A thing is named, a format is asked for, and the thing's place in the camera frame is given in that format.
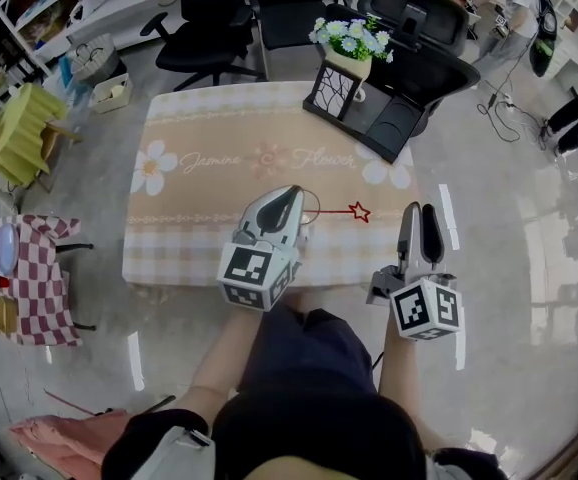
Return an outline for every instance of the white marker cube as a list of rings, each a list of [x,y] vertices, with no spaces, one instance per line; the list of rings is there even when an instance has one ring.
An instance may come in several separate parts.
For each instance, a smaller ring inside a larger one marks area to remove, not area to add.
[[[291,257],[279,249],[227,243],[217,280],[227,302],[269,311],[292,281]]]
[[[391,310],[403,338],[433,340],[464,328],[459,292],[421,279],[391,294]]]

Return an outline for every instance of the blue plate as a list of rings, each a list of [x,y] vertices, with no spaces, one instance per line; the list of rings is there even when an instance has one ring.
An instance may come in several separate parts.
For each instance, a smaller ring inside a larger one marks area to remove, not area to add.
[[[0,226],[0,275],[9,277],[18,263],[18,232],[13,224]]]

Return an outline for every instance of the white bin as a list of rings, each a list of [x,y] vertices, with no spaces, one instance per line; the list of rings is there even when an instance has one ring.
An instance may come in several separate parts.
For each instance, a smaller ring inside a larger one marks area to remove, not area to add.
[[[111,88],[116,85],[122,85],[125,89],[122,91],[120,96],[110,98]],[[129,104],[129,100],[131,99],[132,88],[133,85],[131,84],[131,79],[127,73],[105,80],[93,88],[93,93],[89,100],[89,108],[98,112],[98,114],[104,114],[110,110],[125,107]]]

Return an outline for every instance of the red and white checkered tablecloth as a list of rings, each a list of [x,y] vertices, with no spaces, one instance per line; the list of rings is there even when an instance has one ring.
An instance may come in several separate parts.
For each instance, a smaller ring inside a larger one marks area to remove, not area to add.
[[[9,288],[0,292],[18,301],[18,331],[8,335],[20,345],[80,345],[68,300],[68,277],[56,261],[54,240],[80,232],[78,219],[38,215],[0,218],[16,226],[18,263]]]

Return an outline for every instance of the red star wand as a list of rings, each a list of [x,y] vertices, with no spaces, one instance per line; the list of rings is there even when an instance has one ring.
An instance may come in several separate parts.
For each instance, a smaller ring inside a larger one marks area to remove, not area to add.
[[[369,215],[371,212],[366,210],[360,204],[360,201],[356,201],[356,204],[350,204],[348,210],[304,210],[304,213],[349,213],[353,214],[354,219],[360,219],[361,221],[369,224]]]

